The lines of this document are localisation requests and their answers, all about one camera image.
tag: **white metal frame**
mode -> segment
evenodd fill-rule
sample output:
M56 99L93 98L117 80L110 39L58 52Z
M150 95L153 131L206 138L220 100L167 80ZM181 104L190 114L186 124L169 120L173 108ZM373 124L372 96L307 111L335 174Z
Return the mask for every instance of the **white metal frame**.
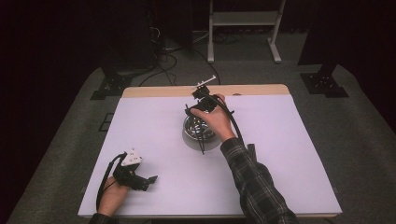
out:
M209 40L207 43L207 61L215 61L213 50L213 27L232 25L274 25L272 37L267 38L270 50L276 63L282 63L276 48L276 36L282 20L286 0L281 0L278 11L253 11L253 12L214 12L213 0L209 6Z

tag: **plaid shirt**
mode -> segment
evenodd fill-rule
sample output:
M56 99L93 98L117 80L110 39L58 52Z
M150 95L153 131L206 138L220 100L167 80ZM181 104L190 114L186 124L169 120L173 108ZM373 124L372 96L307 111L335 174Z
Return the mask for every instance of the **plaid shirt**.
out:
M226 140L221 152L230 165L247 223L298 223L263 164L256 162L238 138Z

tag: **person's right hand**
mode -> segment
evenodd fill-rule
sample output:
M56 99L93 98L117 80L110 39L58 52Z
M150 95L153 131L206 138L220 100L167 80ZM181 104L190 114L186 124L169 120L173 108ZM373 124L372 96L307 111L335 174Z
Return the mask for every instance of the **person's right hand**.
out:
M220 99L220 103L226 106L225 97L221 94L216 94ZM206 113L196 108L191 109L191 113L201 119L203 119L209 128L219 137L221 142L226 141L229 138L235 137L233 129L231 128L231 122L227 114L221 109L220 106L216 106L210 113Z

